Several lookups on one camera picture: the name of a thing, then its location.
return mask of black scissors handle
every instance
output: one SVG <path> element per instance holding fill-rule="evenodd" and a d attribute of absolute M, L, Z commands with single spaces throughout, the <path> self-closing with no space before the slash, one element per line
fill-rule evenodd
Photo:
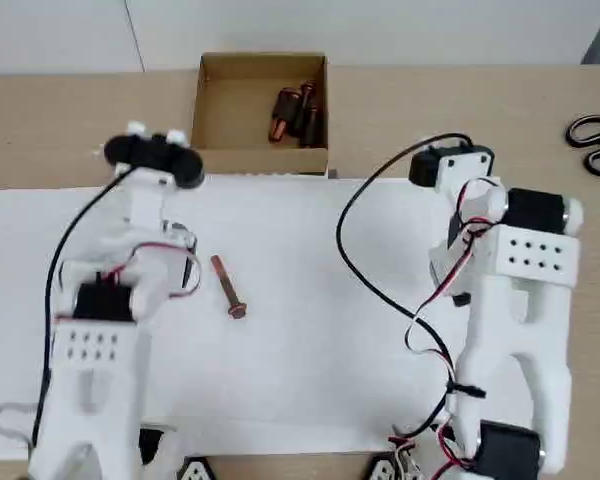
<path fill-rule="evenodd" d="M 566 142 L 574 148 L 600 146 L 600 132 L 586 137 L 580 137 L 576 134 L 576 130 L 583 125 L 600 125 L 600 115 L 585 115 L 571 123 L 565 132 Z M 600 148 L 587 154 L 584 157 L 583 164 L 589 173 L 600 177 L 600 167 L 596 165 L 598 160 L 600 160 Z"/>

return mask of cardboard box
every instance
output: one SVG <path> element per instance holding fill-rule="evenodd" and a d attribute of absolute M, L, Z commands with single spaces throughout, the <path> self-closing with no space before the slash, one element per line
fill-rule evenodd
<path fill-rule="evenodd" d="M 324 173 L 328 159 L 326 58 L 315 53 L 205 53 L 200 62 L 192 146 L 213 173 Z M 283 87 L 316 82 L 325 148 L 271 144 L 271 111 Z"/>

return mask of rusty screw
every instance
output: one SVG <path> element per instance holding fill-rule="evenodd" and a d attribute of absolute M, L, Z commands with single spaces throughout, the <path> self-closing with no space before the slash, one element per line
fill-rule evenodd
<path fill-rule="evenodd" d="M 211 257 L 211 263 L 220 279 L 220 285 L 222 285 L 224 294 L 227 296 L 227 300 L 229 300 L 229 315 L 236 319 L 244 317 L 247 314 L 247 304 L 238 300 L 238 295 L 236 295 L 236 291 L 233 289 L 222 260 L 220 260 L 218 255 L 214 255 Z"/>

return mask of copper bolt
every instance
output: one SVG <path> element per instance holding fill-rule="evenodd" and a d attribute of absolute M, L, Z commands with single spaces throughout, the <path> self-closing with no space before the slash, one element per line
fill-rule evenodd
<path fill-rule="evenodd" d="M 222 290 L 224 290 L 224 294 L 227 296 L 227 300 L 229 300 L 229 315 L 235 319 L 244 317 L 247 314 L 247 304 L 238 300 L 238 295 L 236 295 L 236 291 L 233 289 L 222 260 L 220 260 L 218 255 L 214 255 L 211 257 L 211 264 L 220 279 Z"/>

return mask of wooden table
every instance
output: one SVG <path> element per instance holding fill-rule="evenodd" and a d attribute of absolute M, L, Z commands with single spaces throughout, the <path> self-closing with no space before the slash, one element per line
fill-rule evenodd
<path fill-rule="evenodd" d="M 129 119 L 151 129 L 192 124 L 196 72 L 0 77 L 0 188 L 102 184 L 93 151 Z M 573 306 L 570 452 L 557 478 L 600 478 L 600 178 L 563 142 L 567 122 L 600 113 L 600 66 L 330 67 L 330 168 L 366 176 L 433 133 L 462 131 L 496 152 L 507 185 L 579 198 L 585 206 Z M 392 175 L 404 176 L 406 165 Z M 365 454 L 223 457 L 220 480 L 357 479 Z M 0 463 L 0 480 L 26 466 Z"/>

